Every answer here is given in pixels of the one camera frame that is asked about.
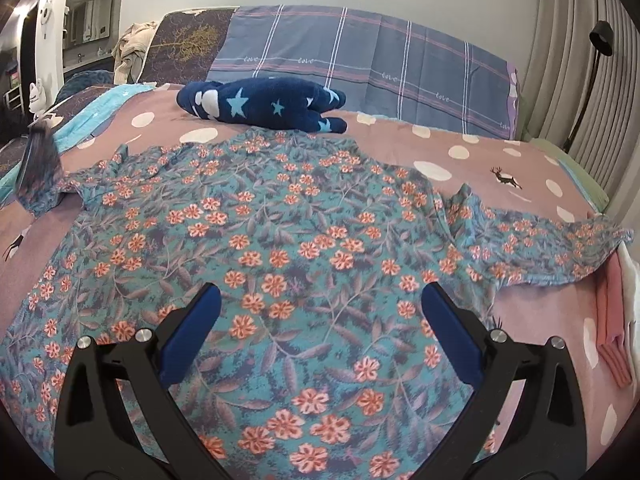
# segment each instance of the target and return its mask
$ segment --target white polka dot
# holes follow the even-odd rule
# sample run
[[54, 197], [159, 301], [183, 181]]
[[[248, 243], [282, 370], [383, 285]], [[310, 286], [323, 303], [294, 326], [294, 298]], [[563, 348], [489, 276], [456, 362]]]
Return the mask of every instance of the white polka dot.
[[531, 200], [529, 200], [528, 198], [524, 198], [523, 196], [520, 196], [519, 194], [514, 193], [513, 191], [510, 191], [509, 193], [511, 193], [513, 196], [518, 197], [520, 200], [523, 200], [524, 202], [529, 202], [529, 203], [531, 203]]
[[618, 416], [616, 410], [613, 409], [613, 404], [610, 404], [607, 408], [607, 415], [604, 416], [604, 423], [602, 425], [602, 432], [600, 433], [600, 443], [606, 446], [613, 437], [616, 431], [616, 424], [618, 423]]
[[136, 115], [131, 121], [131, 126], [134, 128], [144, 128], [151, 124], [151, 121], [154, 120], [156, 115], [153, 112], [145, 112], [140, 115]]
[[573, 213], [561, 208], [560, 206], [556, 207], [556, 211], [558, 212], [558, 216], [565, 222], [575, 222], [575, 216]]
[[414, 135], [418, 137], [422, 137], [423, 139], [428, 139], [431, 137], [431, 130], [426, 126], [418, 126], [418, 124], [414, 124], [414, 127], [411, 129]]
[[562, 188], [558, 185], [557, 182], [551, 180], [550, 178], [546, 180], [546, 188], [558, 198], [562, 196]]
[[582, 344], [584, 354], [593, 370], [598, 365], [598, 350], [596, 349], [596, 322], [591, 317], [584, 319], [582, 327]]
[[507, 154], [507, 155], [511, 155], [511, 156], [522, 156], [522, 154], [518, 151], [518, 150], [514, 150], [513, 148], [504, 148], [503, 151]]
[[449, 156], [458, 160], [469, 158], [469, 150], [464, 146], [452, 146], [449, 150]]
[[376, 124], [376, 118], [369, 114], [358, 114], [356, 116], [356, 120], [360, 124], [368, 124], [369, 126], [371, 126], [372, 124]]
[[477, 144], [478, 142], [480, 142], [480, 137], [478, 137], [477, 135], [462, 134], [462, 140], [468, 142], [469, 144]]
[[85, 142], [81, 142], [80, 144], [77, 144], [76, 147], [78, 148], [78, 150], [84, 150], [85, 148], [88, 148], [89, 146], [91, 146], [94, 142], [95, 142], [95, 137], [92, 137], [91, 139], [87, 139]]
[[209, 142], [217, 136], [218, 131], [215, 128], [200, 128], [184, 134], [180, 137], [180, 142]]
[[420, 173], [422, 173], [425, 177], [430, 178], [431, 180], [437, 180], [439, 182], [444, 182], [452, 177], [449, 171], [445, 170], [441, 166], [438, 166], [437, 164], [434, 164], [433, 162], [416, 160], [414, 162], [414, 168], [420, 171]]

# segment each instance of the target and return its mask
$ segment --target teal floral fabric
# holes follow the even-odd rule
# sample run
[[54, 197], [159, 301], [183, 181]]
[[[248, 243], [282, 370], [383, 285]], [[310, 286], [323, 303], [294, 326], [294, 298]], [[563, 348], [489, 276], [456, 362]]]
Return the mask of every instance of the teal floral fabric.
[[348, 138], [260, 128], [137, 156], [123, 146], [51, 192], [85, 209], [0, 348], [0, 396], [49, 464], [78, 337], [127, 340], [213, 282], [221, 317], [171, 393], [231, 476], [406, 480], [471, 394], [421, 288], [439, 281], [491, 327], [501, 286], [580, 280], [630, 239], [605, 217], [490, 209], [468, 186], [444, 198]]

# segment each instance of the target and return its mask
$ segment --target stuffed toy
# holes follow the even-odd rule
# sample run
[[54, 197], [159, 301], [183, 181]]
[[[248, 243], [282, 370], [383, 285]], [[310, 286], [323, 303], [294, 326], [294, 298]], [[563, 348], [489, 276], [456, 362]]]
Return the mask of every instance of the stuffed toy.
[[176, 98], [180, 108], [201, 119], [334, 134], [343, 134], [347, 123], [320, 114], [341, 108], [346, 99], [339, 90], [295, 77], [191, 82]]

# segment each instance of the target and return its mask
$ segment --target folded cloth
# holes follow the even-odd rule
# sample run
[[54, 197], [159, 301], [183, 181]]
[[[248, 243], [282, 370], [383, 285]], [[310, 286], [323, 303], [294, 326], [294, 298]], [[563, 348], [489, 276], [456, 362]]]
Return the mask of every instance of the folded cloth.
[[134, 23], [118, 40], [111, 52], [111, 55], [116, 59], [114, 84], [126, 84], [129, 81], [129, 75], [131, 75], [133, 82], [137, 81], [142, 72], [146, 50], [154, 38], [156, 28], [158, 28], [156, 22]]
[[622, 270], [618, 253], [613, 253], [596, 271], [596, 347], [620, 388], [632, 383], [625, 350], [625, 317]]

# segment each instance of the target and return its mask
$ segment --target star pattern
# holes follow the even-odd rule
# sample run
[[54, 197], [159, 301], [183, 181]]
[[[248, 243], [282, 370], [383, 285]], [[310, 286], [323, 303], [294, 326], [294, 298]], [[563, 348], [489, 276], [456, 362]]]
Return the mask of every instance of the star pattern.
[[242, 106], [249, 100], [248, 97], [242, 97], [242, 88], [238, 90], [236, 97], [230, 97], [226, 100], [227, 103], [231, 106], [231, 116], [235, 117], [239, 115], [246, 119], [246, 115], [242, 111]]

